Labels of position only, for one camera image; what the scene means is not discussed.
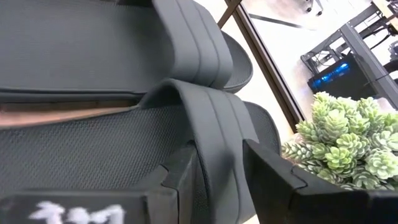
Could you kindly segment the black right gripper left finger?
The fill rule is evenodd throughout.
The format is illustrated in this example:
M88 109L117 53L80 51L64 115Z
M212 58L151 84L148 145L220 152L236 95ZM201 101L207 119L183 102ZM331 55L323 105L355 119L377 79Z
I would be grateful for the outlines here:
M198 166L193 142L130 189L29 189L0 199L0 224L190 224Z

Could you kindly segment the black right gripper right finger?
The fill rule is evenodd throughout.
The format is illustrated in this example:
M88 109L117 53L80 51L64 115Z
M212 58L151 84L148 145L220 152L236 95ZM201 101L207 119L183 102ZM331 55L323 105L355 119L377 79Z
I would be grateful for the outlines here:
M260 224L398 224L398 193L345 190L243 141L246 182Z

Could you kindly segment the green succulent in pot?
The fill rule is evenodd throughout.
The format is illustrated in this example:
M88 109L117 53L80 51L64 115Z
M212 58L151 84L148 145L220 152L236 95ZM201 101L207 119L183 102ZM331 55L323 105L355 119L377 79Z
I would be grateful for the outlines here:
M398 111L372 97L313 99L312 118L296 125L282 156L346 190L398 191Z

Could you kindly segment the computer with blue light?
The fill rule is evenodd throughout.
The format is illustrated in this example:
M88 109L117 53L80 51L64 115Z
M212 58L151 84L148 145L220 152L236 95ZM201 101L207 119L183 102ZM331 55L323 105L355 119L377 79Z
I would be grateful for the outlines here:
M361 98L377 96L373 84L368 80L371 69L358 54L348 54L308 80L313 93L325 91L331 96Z

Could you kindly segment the black workstation frame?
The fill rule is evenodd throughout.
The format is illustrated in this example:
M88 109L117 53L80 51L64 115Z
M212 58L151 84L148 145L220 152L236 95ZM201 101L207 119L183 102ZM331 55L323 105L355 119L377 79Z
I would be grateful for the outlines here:
M364 41L365 38L384 29L398 34L396 19L398 10L394 10L384 1L374 0L364 11L302 55L301 60L313 77L348 54L362 56L371 69L367 77L376 90L376 97L387 99L393 108L398 109L398 84Z

